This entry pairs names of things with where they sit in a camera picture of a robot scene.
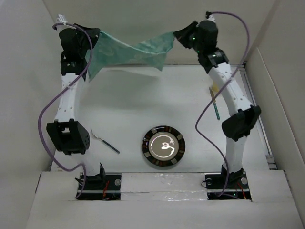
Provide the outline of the green patterned placemat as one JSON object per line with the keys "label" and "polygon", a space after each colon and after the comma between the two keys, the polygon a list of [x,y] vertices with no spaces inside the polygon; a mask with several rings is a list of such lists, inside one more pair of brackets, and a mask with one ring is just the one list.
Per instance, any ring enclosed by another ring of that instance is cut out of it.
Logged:
{"label": "green patterned placemat", "polygon": [[174,34],[167,32],[129,45],[102,31],[93,48],[88,68],[89,81],[92,81],[102,68],[113,65],[140,64],[161,71],[167,53],[173,48],[174,39]]}

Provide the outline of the yellow mug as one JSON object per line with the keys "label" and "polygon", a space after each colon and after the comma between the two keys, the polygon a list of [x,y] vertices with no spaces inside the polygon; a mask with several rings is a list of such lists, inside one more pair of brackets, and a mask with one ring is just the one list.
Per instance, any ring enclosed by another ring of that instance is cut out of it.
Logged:
{"label": "yellow mug", "polygon": [[217,85],[215,82],[213,82],[213,84],[212,84],[212,89],[213,89],[215,92],[219,92],[219,87],[218,87],[218,85]]}

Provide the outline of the knife with green handle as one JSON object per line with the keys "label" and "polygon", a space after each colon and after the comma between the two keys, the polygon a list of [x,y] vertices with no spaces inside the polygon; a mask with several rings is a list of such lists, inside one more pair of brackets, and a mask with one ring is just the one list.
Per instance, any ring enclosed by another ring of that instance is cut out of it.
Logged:
{"label": "knife with green handle", "polygon": [[218,111],[218,108],[217,108],[216,100],[214,99],[214,92],[213,92],[211,87],[209,87],[209,91],[210,91],[210,95],[211,95],[211,98],[212,98],[212,101],[213,101],[213,107],[214,107],[214,110],[215,110],[216,118],[217,118],[218,121],[220,121],[219,111]]}

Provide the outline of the fork with dark handle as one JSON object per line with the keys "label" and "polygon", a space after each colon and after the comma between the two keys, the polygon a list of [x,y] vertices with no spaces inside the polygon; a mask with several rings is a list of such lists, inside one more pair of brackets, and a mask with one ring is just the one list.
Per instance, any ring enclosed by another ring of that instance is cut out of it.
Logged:
{"label": "fork with dark handle", "polygon": [[107,141],[105,141],[104,139],[100,138],[99,136],[97,136],[93,130],[91,130],[91,134],[93,135],[93,137],[95,139],[100,140],[101,142],[103,142],[107,147],[109,147],[111,150],[113,150],[114,152],[116,152],[117,154],[120,154],[120,151],[118,149],[116,149],[114,146],[112,146],[110,143],[108,143]]}

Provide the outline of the dark rimmed dinner plate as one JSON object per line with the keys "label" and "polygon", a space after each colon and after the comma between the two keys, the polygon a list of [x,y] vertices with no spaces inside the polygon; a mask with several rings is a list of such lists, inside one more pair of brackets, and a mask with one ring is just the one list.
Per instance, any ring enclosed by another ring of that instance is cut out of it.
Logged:
{"label": "dark rimmed dinner plate", "polygon": [[185,139],[173,127],[160,125],[150,129],[142,139],[144,157],[157,167],[174,166],[185,153]]}

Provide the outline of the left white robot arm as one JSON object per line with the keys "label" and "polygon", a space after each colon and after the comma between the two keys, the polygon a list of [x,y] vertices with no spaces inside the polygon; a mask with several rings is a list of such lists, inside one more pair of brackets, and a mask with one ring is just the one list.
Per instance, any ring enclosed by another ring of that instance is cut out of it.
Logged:
{"label": "left white robot arm", "polygon": [[64,23],[59,32],[62,53],[60,74],[62,90],[54,121],[46,130],[55,148],[65,155],[84,155],[90,146],[90,135],[78,120],[81,92],[92,60],[93,48],[101,30]]}

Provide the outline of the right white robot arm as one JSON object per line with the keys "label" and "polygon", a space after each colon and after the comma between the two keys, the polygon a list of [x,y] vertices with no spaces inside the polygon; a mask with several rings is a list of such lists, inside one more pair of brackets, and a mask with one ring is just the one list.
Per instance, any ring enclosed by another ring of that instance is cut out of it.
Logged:
{"label": "right white robot arm", "polygon": [[217,94],[222,95],[227,105],[229,118],[222,122],[222,131],[226,136],[226,152],[222,154],[224,163],[220,182],[224,187],[231,188],[244,171],[244,145],[261,114],[261,108],[252,105],[246,98],[234,78],[235,73],[226,54],[217,47],[218,28],[215,22],[193,21],[173,34],[183,47],[195,50],[199,64],[217,84]]}

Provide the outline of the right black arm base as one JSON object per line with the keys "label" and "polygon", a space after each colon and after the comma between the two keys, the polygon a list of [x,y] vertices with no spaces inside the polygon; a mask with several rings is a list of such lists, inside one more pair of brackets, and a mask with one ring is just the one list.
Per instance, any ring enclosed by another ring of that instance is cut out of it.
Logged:
{"label": "right black arm base", "polygon": [[205,173],[201,186],[208,200],[251,200],[250,188],[244,169],[230,173],[222,166],[221,172]]}

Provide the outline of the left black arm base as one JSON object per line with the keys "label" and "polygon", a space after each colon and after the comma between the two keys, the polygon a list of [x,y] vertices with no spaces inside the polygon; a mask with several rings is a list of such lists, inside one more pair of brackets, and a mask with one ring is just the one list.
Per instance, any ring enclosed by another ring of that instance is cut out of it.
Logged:
{"label": "left black arm base", "polygon": [[75,178],[75,180],[78,182],[77,200],[121,200],[122,174],[106,173],[101,163],[98,174],[86,176],[85,182],[83,174],[79,178]]}

